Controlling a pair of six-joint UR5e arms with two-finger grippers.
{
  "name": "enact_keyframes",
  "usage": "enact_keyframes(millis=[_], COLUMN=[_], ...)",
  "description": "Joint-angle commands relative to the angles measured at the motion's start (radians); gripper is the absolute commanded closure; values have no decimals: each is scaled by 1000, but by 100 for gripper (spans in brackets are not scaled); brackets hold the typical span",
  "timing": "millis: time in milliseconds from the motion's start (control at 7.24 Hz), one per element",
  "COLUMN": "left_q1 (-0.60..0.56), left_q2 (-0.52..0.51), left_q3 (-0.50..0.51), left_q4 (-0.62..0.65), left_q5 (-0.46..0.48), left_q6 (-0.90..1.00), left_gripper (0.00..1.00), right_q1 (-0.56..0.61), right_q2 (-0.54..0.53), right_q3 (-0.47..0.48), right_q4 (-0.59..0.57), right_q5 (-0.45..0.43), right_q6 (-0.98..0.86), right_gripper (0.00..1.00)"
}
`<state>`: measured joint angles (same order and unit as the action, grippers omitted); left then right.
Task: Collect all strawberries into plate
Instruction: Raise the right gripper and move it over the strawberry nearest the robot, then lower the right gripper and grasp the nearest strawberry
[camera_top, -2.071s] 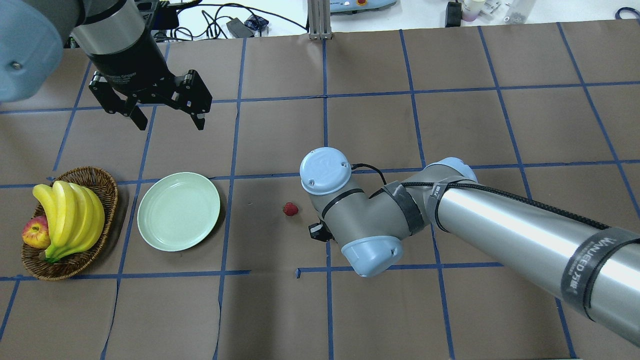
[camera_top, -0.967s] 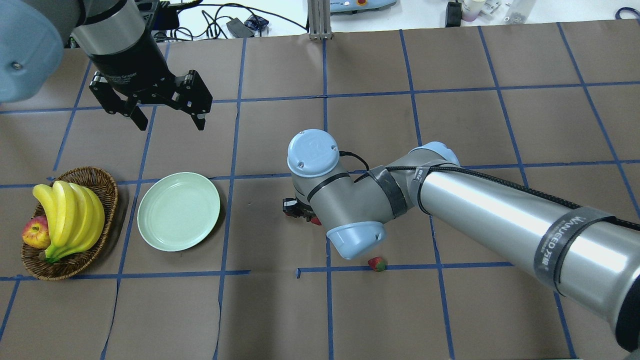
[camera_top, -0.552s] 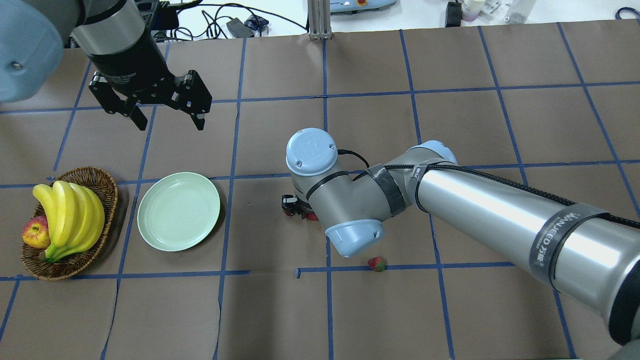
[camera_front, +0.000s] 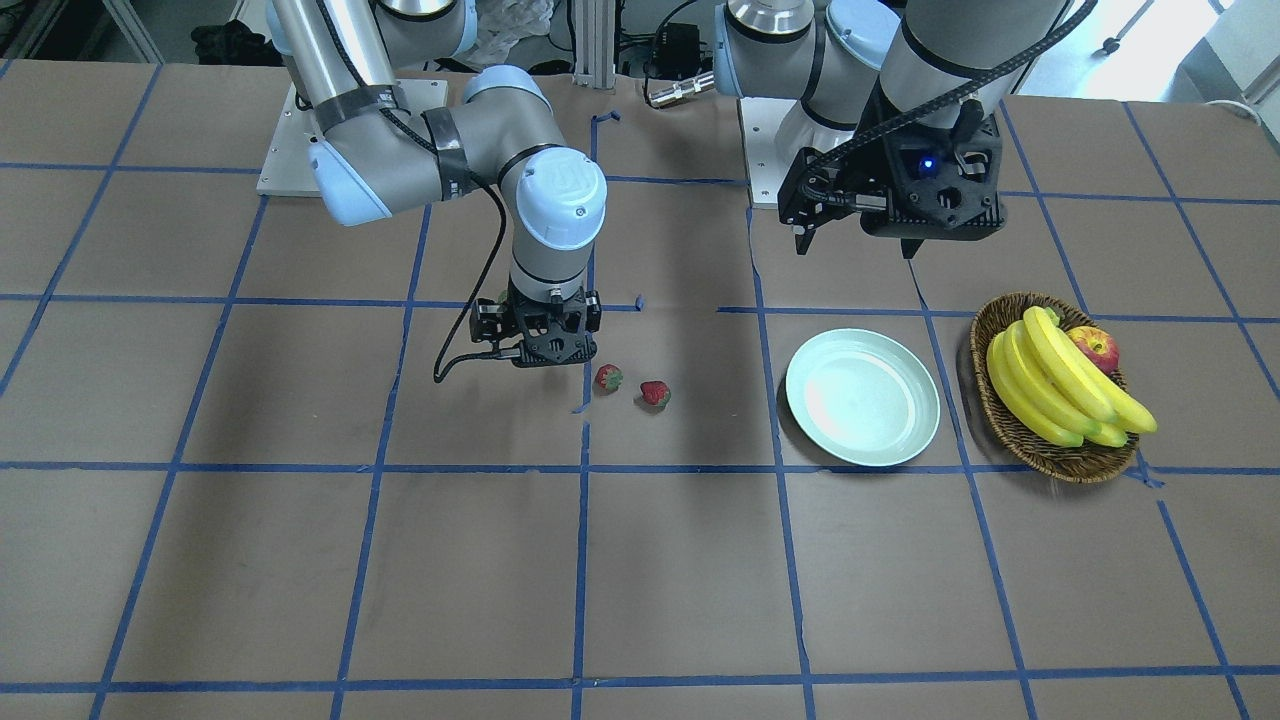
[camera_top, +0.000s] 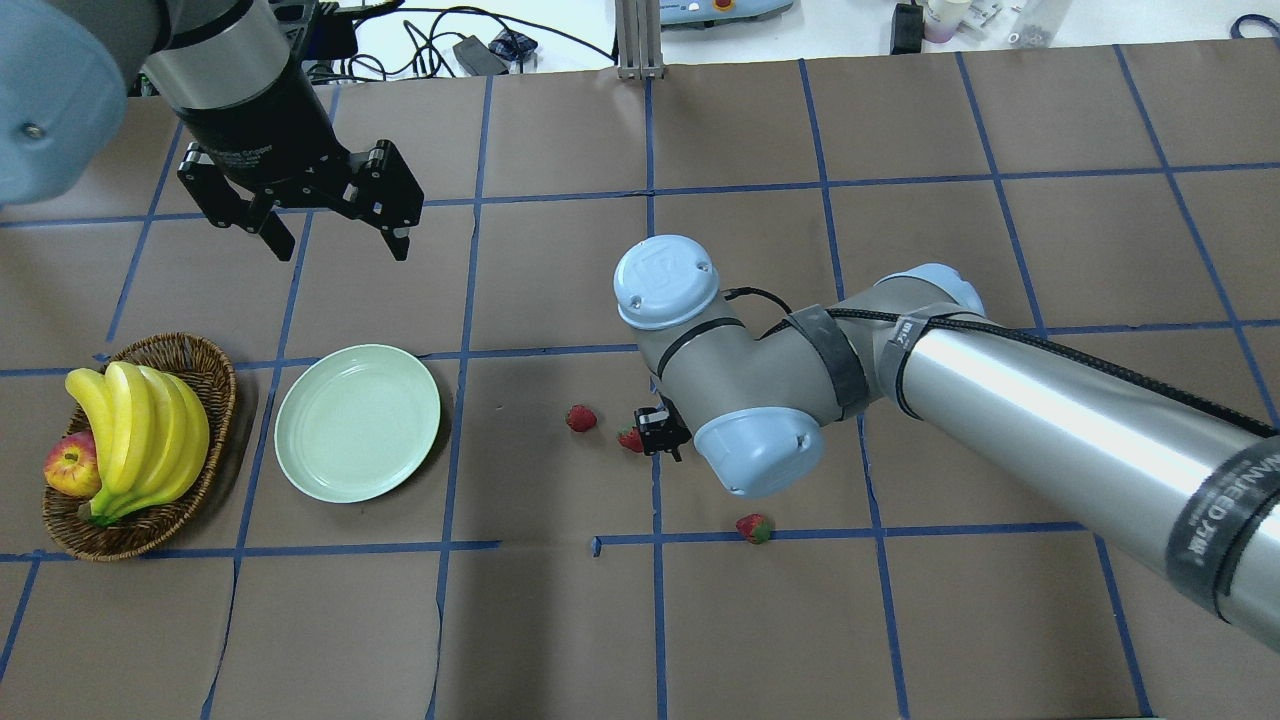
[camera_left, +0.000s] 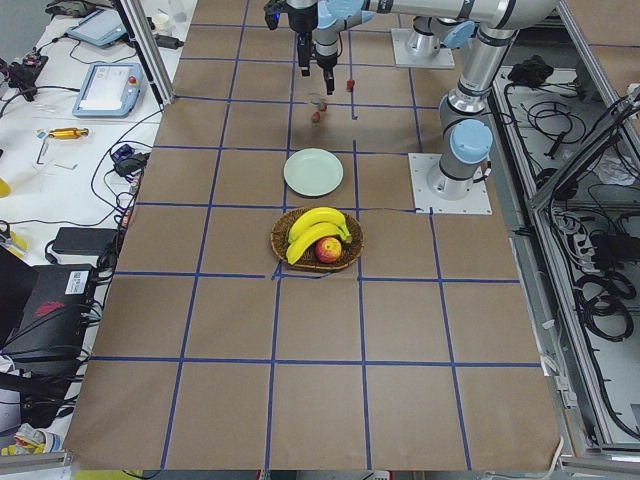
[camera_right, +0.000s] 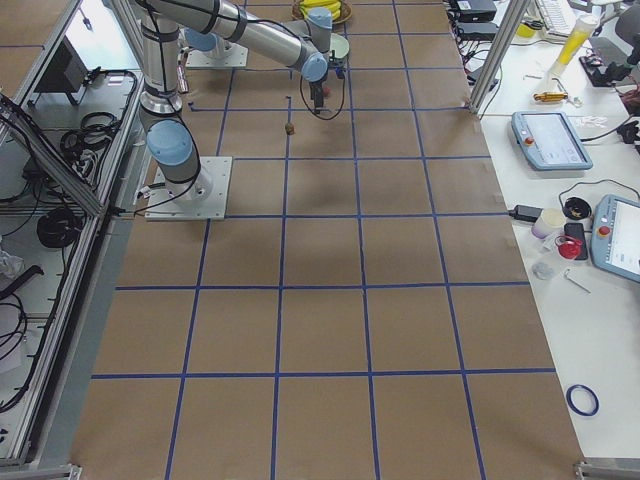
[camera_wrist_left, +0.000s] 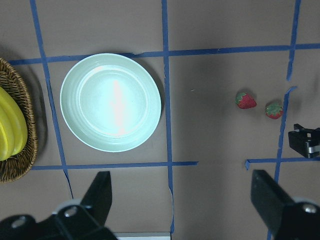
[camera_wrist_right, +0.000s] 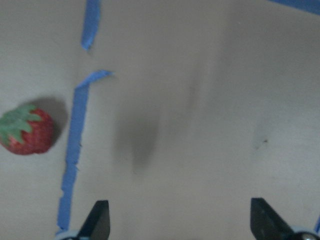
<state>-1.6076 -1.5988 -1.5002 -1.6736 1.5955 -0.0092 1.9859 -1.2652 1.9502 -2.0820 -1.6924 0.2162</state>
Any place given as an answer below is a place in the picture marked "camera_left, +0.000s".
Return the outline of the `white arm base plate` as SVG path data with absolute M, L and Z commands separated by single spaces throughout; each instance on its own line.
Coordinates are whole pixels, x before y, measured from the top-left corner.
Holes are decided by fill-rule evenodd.
M 491 215 L 483 172 L 477 168 L 467 180 L 453 180 L 440 169 L 440 154 L 409 153 L 414 209 L 423 214 Z
M 453 69 L 452 50 L 442 47 L 438 37 L 413 29 L 391 30 L 394 61 L 397 67 L 424 69 Z

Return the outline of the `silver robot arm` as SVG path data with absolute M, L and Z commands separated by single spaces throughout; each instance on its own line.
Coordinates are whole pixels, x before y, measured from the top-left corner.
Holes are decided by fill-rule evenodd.
M 328 10 L 347 19 L 363 10 L 469 20 L 478 24 L 457 86 L 439 107 L 444 152 L 427 174 L 429 188 L 446 200 L 464 198 L 493 144 L 479 120 L 492 82 L 516 35 L 543 20 L 555 1 L 329 1 Z
M 334 80 L 341 33 L 374 16 L 362 1 L 269 1 L 264 5 L 264 19 L 271 30 L 278 27 L 283 14 L 296 33 L 301 73 L 308 76 L 310 62 L 315 60 L 327 83 Z M 416 16 L 412 28 L 400 32 L 406 36 L 404 51 L 422 59 L 437 56 L 442 47 L 461 47 L 474 30 L 475 24 L 468 19 Z

